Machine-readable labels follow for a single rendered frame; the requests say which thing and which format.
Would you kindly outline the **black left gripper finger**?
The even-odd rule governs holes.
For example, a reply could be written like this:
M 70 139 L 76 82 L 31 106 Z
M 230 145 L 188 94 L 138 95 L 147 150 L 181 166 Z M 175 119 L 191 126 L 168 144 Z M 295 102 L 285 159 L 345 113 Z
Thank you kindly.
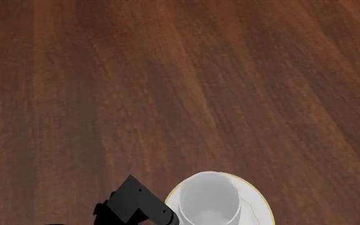
M 149 219 L 155 225 L 179 225 L 179 219 L 171 209 L 158 209 Z

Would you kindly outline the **white plate with yellow rim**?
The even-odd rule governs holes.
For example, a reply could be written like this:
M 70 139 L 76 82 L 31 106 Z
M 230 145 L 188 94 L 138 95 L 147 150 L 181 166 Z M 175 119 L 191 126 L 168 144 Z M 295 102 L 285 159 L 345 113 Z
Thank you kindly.
M 273 212 L 264 196 L 243 178 L 220 172 L 237 188 L 241 199 L 241 215 L 238 225 L 276 225 Z

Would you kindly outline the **white mug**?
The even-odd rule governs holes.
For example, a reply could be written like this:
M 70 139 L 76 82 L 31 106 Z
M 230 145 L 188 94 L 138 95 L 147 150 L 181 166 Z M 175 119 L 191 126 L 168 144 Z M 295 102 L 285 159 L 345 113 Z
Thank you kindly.
M 225 174 L 200 172 L 181 184 L 177 211 L 181 225 L 238 225 L 241 198 Z

